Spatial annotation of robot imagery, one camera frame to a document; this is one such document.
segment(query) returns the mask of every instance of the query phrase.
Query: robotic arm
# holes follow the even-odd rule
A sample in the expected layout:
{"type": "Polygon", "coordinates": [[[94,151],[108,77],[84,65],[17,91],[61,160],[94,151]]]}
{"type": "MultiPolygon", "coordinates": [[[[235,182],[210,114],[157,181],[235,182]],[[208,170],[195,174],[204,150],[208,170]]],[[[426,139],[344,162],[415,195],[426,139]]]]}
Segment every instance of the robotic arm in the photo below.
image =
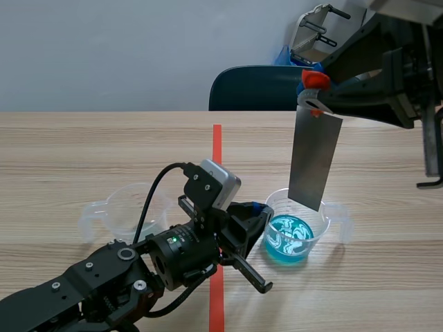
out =
{"type": "Polygon", "coordinates": [[[246,258],[273,210],[259,203],[233,203],[240,180],[211,160],[178,165],[189,178],[179,197],[189,222],[132,245],[113,240],[60,276],[6,297],[0,301],[1,330],[137,332],[136,321],[172,312],[218,264],[239,270],[260,293],[269,291],[272,283],[246,258]],[[156,273],[143,261],[146,254],[156,273]],[[176,300],[152,310],[165,288],[181,286],[186,289],[176,300]]]}

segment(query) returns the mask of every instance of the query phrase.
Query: metal plate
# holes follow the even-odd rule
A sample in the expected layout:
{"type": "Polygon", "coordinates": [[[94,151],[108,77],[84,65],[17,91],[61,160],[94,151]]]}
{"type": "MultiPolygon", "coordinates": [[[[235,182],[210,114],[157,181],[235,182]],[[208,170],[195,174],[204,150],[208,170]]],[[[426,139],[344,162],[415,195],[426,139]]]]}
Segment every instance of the metal plate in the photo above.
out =
{"type": "Polygon", "coordinates": [[[320,208],[342,119],[297,109],[288,197],[315,211],[320,208]]]}

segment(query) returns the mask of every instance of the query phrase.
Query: clear plastic cup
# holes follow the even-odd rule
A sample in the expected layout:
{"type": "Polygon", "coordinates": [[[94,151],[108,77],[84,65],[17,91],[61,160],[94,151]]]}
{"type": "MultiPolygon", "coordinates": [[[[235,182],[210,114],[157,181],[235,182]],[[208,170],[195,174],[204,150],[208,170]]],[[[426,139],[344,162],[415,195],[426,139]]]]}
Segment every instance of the clear plastic cup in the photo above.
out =
{"type": "MultiPolygon", "coordinates": [[[[87,204],[78,221],[78,229],[86,243],[93,243],[93,222],[101,221],[116,239],[127,243],[134,240],[138,220],[145,204],[149,183],[134,183],[114,192],[105,201],[87,204]]],[[[167,210],[172,201],[156,190],[145,218],[140,239],[148,234],[158,234],[168,228],[167,210]]]]}
{"type": "Polygon", "coordinates": [[[274,217],[264,231],[264,243],[268,253],[280,262],[306,259],[332,223],[341,224],[341,243],[351,241],[354,222],[343,205],[322,202],[317,212],[288,199],[287,188],[272,193],[266,204],[273,208],[274,217]]]}

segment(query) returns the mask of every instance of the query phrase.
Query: white wall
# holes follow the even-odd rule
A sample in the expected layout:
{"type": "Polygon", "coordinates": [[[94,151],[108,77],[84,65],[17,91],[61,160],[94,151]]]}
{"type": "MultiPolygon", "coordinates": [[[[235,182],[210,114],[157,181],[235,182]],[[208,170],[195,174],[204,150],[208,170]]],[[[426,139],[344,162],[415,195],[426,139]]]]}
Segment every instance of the white wall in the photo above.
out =
{"type": "Polygon", "coordinates": [[[315,4],[2,0],[0,111],[205,110],[218,73],[270,64],[315,4]]]}

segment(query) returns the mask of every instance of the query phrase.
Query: cup handle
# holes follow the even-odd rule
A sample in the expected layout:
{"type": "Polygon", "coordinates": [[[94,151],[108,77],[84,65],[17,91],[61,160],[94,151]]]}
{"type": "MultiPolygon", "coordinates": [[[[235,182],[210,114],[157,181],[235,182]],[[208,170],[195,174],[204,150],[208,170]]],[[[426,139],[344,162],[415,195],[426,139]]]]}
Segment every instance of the cup handle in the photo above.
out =
{"type": "Polygon", "coordinates": [[[329,219],[331,223],[340,223],[338,240],[344,244],[351,242],[354,233],[354,221],[350,217],[349,210],[344,205],[330,203],[322,204],[321,209],[324,218],[329,219]]]}
{"type": "Polygon", "coordinates": [[[85,243],[93,243],[95,239],[92,222],[96,219],[102,219],[106,215],[105,207],[107,201],[98,201],[87,204],[78,219],[78,230],[85,243]]]}

